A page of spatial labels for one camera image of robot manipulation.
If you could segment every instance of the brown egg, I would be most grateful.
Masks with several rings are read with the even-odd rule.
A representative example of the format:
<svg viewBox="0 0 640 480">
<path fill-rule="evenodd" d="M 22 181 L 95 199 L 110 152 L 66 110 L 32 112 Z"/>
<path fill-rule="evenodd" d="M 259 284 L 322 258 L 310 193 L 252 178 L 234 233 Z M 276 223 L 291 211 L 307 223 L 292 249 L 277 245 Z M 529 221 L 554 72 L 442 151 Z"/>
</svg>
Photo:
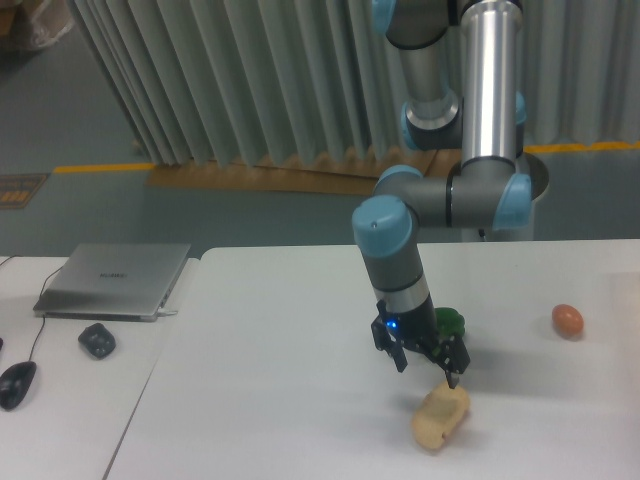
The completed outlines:
<svg viewBox="0 0 640 480">
<path fill-rule="evenodd" d="M 556 305 L 551 312 L 553 324 L 563 335 L 578 335 L 584 328 L 584 320 L 580 312 L 571 305 Z"/>
</svg>

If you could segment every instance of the black mouse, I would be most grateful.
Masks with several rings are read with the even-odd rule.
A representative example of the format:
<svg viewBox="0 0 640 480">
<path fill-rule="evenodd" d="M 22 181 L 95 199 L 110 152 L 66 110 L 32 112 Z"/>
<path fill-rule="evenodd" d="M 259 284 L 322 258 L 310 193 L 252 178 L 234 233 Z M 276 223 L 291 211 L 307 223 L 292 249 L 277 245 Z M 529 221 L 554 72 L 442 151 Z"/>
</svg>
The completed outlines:
<svg viewBox="0 0 640 480">
<path fill-rule="evenodd" d="M 98 360 L 106 357 L 116 348 L 116 339 L 101 323 L 94 323 L 78 337 L 78 341 Z"/>
<path fill-rule="evenodd" d="M 36 362 L 21 362 L 7 368 L 0 375 L 0 407 L 13 410 L 24 400 L 29 391 Z"/>
</svg>

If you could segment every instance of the gray floor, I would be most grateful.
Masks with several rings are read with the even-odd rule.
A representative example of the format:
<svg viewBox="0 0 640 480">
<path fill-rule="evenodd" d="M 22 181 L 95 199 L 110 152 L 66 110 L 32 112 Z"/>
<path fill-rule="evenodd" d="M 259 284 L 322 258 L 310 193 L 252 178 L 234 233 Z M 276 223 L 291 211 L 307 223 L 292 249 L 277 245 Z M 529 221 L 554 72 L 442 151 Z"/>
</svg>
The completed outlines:
<svg viewBox="0 0 640 480">
<path fill-rule="evenodd" d="M 144 161 L 77 30 L 35 56 L 0 56 L 0 174 Z M 535 239 L 640 238 L 640 151 L 541 155 L 551 183 Z M 69 255 L 80 242 L 212 247 L 353 243 L 362 198 L 145 187 L 148 172 L 52 175 L 24 210 L 0 211 L 0 255 Z M 460 232 L 434 229 L 428 242 Z"/>
</svg>

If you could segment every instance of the cable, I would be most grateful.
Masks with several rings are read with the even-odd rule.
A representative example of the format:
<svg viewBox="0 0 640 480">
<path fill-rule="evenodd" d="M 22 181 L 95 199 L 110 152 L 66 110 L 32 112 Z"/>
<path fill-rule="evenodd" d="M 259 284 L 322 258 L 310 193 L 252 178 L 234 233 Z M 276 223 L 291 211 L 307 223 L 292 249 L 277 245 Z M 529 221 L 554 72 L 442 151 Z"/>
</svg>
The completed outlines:
<svg viewBox="0 0 640 480">
<path fill-rule="evenodd" d="M 44 323 L 47 321 L 47 317 L 42 316 L 42 325 L 40 326 L 40 330 L 38 331 L 38 335 L 36 335 L 36 339 L 33 341 L 33 345 L 31 345 L 31 353 L 29 354 L 29 361 L 33 358 L 33 350 L 36 348 L 36 343 L 38 343 L 38 339 L 40 338 L 40 334 L 42 330 L 44 330 Z"/>
<path fill-rule="evenodd" d="M 5 259 L 2 261 L 2 263 L 0 263 L 0 267 L 1 267 L 2 265 L 4 265 L 5 263 L 7 263 L 7 262 L 8 262 L 9 260 L 11 260 L 12 258 L 21 257 L 21 256 L 22 256 L 22 255 L 11 255 L 10 257 L 5 258 Z"/>
<path fill-rule="evenodd" d="M 53 272 L 51 275 L 49 275 L 44 283 L 42 284 L 42 289 L 40 290 L 40 297 L 42 298 L 42 294 L 44 293 L 44 289 L 47 286 L 47 282 L 49 281 L 49 279 L 51 277 L 53 277 L 56 273 L 58 273 L 60 270 L 62 270 L 62 267 L 60 267 L 59 269 L 57 269 L 55 272 Z M 44 315 L 42 316 L 42 325 L 40 326 L 40 330 L 38 331 L 38 335 L 36 335 L 36 339 L 33 341 L 33 345 L 31 346 L 31 353 L 29 354 L 29 361 L 31 361 L 31 359 L 33 358 L 33 351 L 36 348 L 36 344 L 38 343 L 38 339 L 40 338 L 40 335 L 42 334 L 42 330 L 44 330 L 44 325 L 47 321 L 47 317 L 45 317 Z"/>
</svg>

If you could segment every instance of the silver laptop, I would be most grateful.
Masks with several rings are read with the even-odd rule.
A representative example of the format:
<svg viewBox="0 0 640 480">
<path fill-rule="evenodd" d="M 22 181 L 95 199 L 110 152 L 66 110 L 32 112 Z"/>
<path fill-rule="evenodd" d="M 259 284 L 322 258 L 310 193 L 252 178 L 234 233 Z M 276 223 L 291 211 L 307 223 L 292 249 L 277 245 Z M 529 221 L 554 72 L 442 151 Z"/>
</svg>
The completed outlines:
<svg viewBox="0 0 640 480">
<path fill-rule="evenodd" d="M 36 315 L 153 321 L 186 262 L 186 244 L 81 244 L 33 307 Z"/>
</svg>

